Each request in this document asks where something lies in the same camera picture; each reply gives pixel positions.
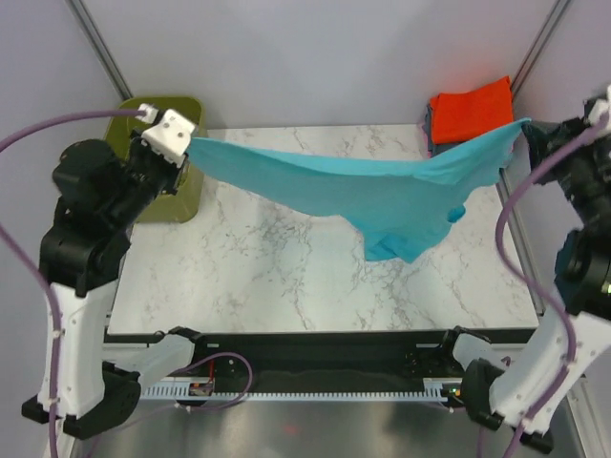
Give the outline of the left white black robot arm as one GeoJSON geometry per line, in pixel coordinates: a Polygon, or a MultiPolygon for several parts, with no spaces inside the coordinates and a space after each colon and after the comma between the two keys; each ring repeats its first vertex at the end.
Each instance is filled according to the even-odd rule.
{"type": "Polygon", "coordinates": [[[163,192],[176,192],[181,169],[158,154],[138,131],[127,159],[101,139],[76,142],[53,170],[60,197],[53,225],[41,241],[39,271],[57,299],[59,327],[39,393],[22,414],[39,424],[53,415],[64,433],[87,440],[122,425],[141,393],[183,369],[199,375],[209,365],[202,335],[175,327],[135,357],[110,363],[102,356],[106,314],[131,246],[129,228],[163,192]]]}

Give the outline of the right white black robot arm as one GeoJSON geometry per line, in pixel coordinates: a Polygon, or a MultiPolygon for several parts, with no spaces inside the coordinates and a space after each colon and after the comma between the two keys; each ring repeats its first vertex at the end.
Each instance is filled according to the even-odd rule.
{"type": "Polygon", "coordinates": [[[610,96],[583,103],[581,117],[560,123],[530,122],[531,173],[506,199],[495,225],[496,250],[508,268],[546,301],[539,325],[518,359],[498,359],[482,336],[460,326],[437,351],[448,375],[463,371],[460,394],[469,418],[482,429],[511,427],[504,451],[520,445],[548,454],[549,427],[562,399],[610,346],[610,96]],[[556,182],[582,223],[570,231],[555,261],[555,292],[518,270],[503,233],[518,201],[534,185],[556,182]]]}

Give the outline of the turquoise t shirt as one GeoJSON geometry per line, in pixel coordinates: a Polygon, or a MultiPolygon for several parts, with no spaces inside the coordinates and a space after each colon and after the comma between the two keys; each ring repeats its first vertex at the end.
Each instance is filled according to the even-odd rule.
{"type": "Polygon", "coordinates": [[[426,160],[312,156],[195,138],[206,175],[313,217],[339,216],[363,236],[368,261],[415,261],[466,213],[473,190],[499,180],[528,119],[426,160]]]}

